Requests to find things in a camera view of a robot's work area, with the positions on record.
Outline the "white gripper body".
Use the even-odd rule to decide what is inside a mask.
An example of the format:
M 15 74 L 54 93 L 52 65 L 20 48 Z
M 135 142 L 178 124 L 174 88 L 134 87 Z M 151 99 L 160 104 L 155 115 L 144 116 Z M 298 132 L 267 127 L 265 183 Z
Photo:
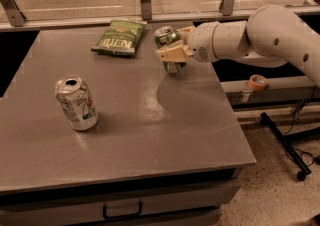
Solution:
M 199 62 L 216 62 L 217 57 L 213 49 L 213 36 L 217 21 L 202 23 L 195 27 L 189 34 L 187 44 L 193 57 Z

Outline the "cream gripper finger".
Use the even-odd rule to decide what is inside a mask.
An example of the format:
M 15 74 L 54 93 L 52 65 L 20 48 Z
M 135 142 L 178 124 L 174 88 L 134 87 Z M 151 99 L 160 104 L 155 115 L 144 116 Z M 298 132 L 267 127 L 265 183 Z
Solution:
M 182 41 L 158 48 L 155 50 L 155 54 L 163 62 L 187 62 L 193 55 L 190 47 Z
M 183 40 L 183 41 L 187 41 L 188 37 L 190 35 L 190 33 L 195 29 L 194 26 L 187 26 L 187 27 L 183 27 L 183 28 L 179 28 L 177 30 L 179 37 Z

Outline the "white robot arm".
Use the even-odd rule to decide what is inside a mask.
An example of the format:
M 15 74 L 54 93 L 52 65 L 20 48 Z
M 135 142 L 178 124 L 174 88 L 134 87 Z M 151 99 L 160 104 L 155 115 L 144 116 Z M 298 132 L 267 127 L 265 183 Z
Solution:
M 191 58 L 198 62 L 233 60 L 258 67 L 289 63 L 320 85 L 320 35 L 287 8 L 267 5 L 242 21 L 202 23 L 154 32 L 155 54 L 167 72 L 177 72 Z

